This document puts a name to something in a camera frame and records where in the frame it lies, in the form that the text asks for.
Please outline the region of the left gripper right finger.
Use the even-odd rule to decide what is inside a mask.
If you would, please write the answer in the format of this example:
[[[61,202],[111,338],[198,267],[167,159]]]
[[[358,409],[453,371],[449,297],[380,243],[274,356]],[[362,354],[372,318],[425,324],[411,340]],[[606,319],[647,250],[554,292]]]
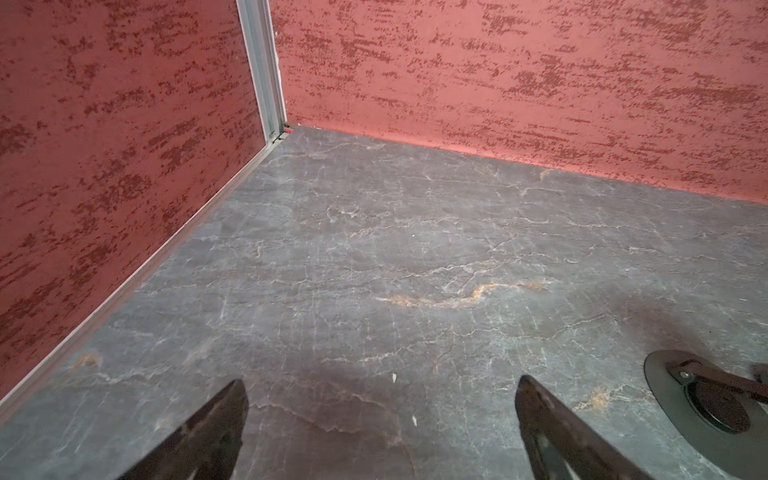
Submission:
[[[515,409],[536,479],[648,479],[530,375],[520,378]]]

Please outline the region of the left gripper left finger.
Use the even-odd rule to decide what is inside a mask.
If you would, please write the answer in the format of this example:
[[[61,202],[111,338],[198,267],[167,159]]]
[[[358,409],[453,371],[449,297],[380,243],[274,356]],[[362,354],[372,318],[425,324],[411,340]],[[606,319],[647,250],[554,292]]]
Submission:
[[[242,447],[248,409],[244,382],[229,382],[121,477],[231,478]]]

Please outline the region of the dark round stand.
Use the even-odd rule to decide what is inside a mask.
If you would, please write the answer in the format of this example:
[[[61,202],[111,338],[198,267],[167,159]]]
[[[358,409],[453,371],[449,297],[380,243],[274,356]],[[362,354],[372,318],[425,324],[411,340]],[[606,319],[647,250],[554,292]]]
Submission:
[[[644,361],[648,386],[683,438],[739,479],[767,477],[767,366],[749,378],[693,353],[660,350]]]

